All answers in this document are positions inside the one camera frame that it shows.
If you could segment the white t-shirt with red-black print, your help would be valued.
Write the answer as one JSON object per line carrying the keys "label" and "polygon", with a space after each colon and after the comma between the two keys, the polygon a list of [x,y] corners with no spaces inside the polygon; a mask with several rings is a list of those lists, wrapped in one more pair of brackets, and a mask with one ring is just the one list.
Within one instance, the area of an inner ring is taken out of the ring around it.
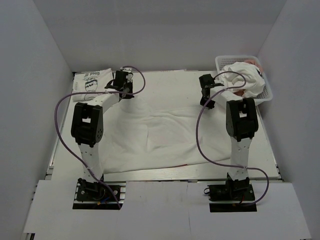
{"label": "white t-shirt with red-black print", "polygon": [[225,110],[218,104],[156,109],[143,98],[125,99],[103,115],[99,158],[104,174],[220,162],[231,156]]}

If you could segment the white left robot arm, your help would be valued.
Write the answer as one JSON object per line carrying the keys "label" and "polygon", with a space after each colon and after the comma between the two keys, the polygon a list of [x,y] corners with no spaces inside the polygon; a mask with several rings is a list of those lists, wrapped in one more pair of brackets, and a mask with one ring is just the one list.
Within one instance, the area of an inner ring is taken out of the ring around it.
{"label": "white left robot arm", "polygon": [[104,135],[104,113],[122,99],[133,98],[133,83],[117,87],[119,93],[105,93],[86,101],[78,102],[73,111],[71,136],[75,139],[81,159],[84,161],[84,179],[88,182],[103,178],[102,161],[99,157],[99,142]]}

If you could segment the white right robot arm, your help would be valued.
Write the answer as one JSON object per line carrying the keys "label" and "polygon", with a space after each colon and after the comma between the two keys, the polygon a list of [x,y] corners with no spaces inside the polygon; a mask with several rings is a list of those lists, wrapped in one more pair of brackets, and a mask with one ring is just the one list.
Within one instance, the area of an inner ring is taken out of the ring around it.
{"label": "white right robot arm", "polygon": [[229,198],[236,200],[244,193],[241,183],[249,181],[249,150],[259,128],[255,100],[238,96],[223,86],[206,87],[201,92],[204,105],[213,101],[225,109],[225,127],[231,141],[227,178],[232,181],[225,187],[225,192]]}

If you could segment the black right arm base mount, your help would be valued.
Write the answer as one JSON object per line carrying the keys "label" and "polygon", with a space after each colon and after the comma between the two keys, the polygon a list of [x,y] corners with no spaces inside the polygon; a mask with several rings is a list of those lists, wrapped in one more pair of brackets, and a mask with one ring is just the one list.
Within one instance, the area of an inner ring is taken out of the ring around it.
{"label": "black right arm base mount", "polygon": [[244,180],[232,180],[228,175],[224,184],[208,185],[203,193],[209,198],[211,213],[253,213],[257,205],[253,186],[247,177]]}

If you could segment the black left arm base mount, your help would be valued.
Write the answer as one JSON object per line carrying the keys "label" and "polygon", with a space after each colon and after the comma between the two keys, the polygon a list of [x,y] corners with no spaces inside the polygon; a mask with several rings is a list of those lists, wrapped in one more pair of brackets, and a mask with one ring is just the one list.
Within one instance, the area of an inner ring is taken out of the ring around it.
{"label": "black left arm base mount", "polygon": [[124,183],[109,185],[110,190],[98,182],[89,182],[79,178],[73,201],[73,210],[119,210],[125,199]]}

